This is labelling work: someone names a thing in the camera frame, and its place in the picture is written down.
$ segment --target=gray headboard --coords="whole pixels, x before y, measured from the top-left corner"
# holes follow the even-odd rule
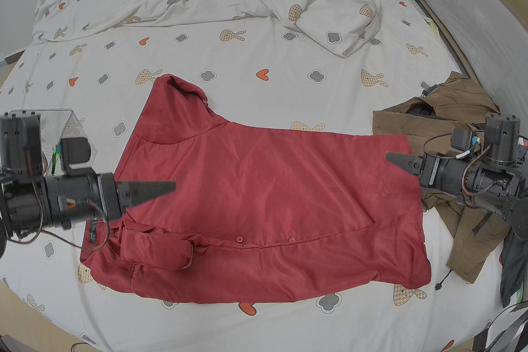
[[[517,9],[504,0],[425,1],[501,112],[519,116],[521,133],[528,136],[528,8],[523,0]]]

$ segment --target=bed sheet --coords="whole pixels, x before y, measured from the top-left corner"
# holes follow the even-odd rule
[[[379,5],[379,30],[348,55],[357,40],[332,51],[337,35],[323,45],[325,39],[316,42],[288,19],[266,12],[272,8],[252,17],[250,7],[236,1],[236,14],[228,11],[234,19],[207,21],[211,6],[198,7],[194,16],[202,20],[187,24],[149,20],[121,6],[117,17],[95,16],[85,30],[82,14],[71,13],[66,25],[50,27],[64,32],[69,26],[76,35],[53,39],[56,30],[43,19],[62,19],[70,1],[78,3],[39,1],[33,44],[3,85],[0,106],[43,110],[55,122],[47,143],[60,134],[86,134],[97,172],[115,170],[152,81],[162,74],[199,85],[216,113],[241,124],[371,134],[373,110],[420,95],[455,70],[408,0],[369,0]],[[229,40],[223,40],[227,30]],[[500,251],[491,254],[475,284],[452,274],[435,291],[448,271],[452,238],[436,210],[423,217],[432,282],[417,290],[371,282],[296,303],[169,303],[98,285],[79,264],[77,250],[45,234],[28,246],[9,244],[0,277],[53,323],[106,351],[437,351],[477,334],[501,309]],[[56,232],[80,244],[83,230],[77,224]]]

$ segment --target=red jacket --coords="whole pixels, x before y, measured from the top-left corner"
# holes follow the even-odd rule
[[[111,289],[175,303],[291,302],[371,280],[419,288],[431,279],[420,187],[386,151],[410,152],[406,137],[244,126],[164,75],[115,177],[177,188],[128,210],[81,262]]]

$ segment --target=floor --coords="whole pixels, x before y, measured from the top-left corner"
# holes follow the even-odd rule
[[[0,90],[9,72],[16,64],[0,69]],[[80,339],[59,329],[46,320],[0,283],[0,336],[10,335],[38,352],[68,352]],[[89,345],[79,345],[76,352],[96,352]]]

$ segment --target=white cable label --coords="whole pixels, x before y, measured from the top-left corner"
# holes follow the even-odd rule
[[[429,186],[432,185],[432,183],[435,181],[436,171],[438,170],[438,163],[440,162],[440,159],[437,157],[434,161],[434,166],[432,168],[431,178],[429,179]]]

